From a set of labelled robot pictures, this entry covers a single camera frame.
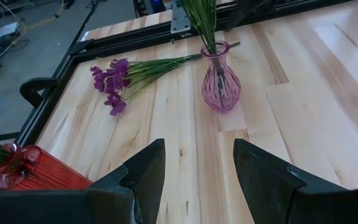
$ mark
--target wooden table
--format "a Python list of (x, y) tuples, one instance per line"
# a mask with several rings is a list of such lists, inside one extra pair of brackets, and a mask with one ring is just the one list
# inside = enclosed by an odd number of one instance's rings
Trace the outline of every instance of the wooden table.
[[(216, 4), (228, 3), (234, 0), (216, 0)], [(132, 31), (163, 22), (171, 21), (172, 19), (172, 10), (163, 11), (160, 13), (151, 14), (149, 16), (143, 16), (137, 19), (120, 22), (110, 26), (105, 26), (97, 29), (93, 29), (86, 34), (85, 40), (90, 39), (100, 39), (103, 37), (108, 37), (111, 35), (121, 34), (123, 32)]]
[(113, 58), (199, 52), (199, 37), (79, 64), (38, 145), (98, 180), (157, 138), (166, 175), (157, 223), (252, 223), (232, 158), (244, 138), (292, 164), (358, 189), (358, 1), (217, 32), (241, 41), (227, 62), (242, 85), (228, 114), (201, 96), (208, 64), (189, 63), (109, 115), (90, 67)]

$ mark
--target flower bouquet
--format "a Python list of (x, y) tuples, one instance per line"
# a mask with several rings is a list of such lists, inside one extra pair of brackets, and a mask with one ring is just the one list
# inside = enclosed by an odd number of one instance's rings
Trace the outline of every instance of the flower bouquet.
[[(100, 92), (108, 94), (104, 104), (112, 106), (110, 115), (115, 116), (124, 111), (127, 99), (147, 88), (164, 74), (186, 62), (199, 58), (201, 58), (200, 54), (145, 62), (129, 62), (126, 58), (114, 59), (110, 67), (105, 70), (96, 66), (91, 68), (92, 76), (94, 76), (94, 87)], [(140, 86), (140, 88), (124, 97), (126, 90), (133, 86)]]
[(0, 189), (85, 189), (91, 184), (37, 146), (0, 145)]
[(209, 62), (202, 87), (204, 100), (212, 109), (227, 113), (239, 101), (241, 84), (226, 64), (229, 44), (215, 40), (216, 0), (181, 0), (181, 3), (204, 42), (201, 54)]

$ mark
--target concrete floor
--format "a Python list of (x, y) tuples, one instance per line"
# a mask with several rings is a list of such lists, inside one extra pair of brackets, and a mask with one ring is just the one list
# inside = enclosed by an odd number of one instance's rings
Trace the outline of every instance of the concrete floor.
[[(51, 77), (60, 63), (90, 9), (90, 0), (75, 0), (60, 18), (26, 32), (29, 43), (17, 52), (9, 52), (0, 60), (0, 134), (20, 131), (32, 110), (32, 106), (19, 93), (20, 85), (35, 77)], [(17, 13), (30, 26), (52, 17), (60, 8), (53, 2)], [(107, 0), (100, 2), (84, 32), (102, 26), (135, 18), (131, 0)], [(6, 15), (0, 26), (14, 22)]]

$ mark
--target red vase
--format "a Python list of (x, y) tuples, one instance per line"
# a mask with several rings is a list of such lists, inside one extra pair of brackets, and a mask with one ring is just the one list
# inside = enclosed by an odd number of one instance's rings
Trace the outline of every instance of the red vase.
[(37, 146), (8, 143), (11, 156), (0, 165), (0, 189), (85, 189), (92, 181)]

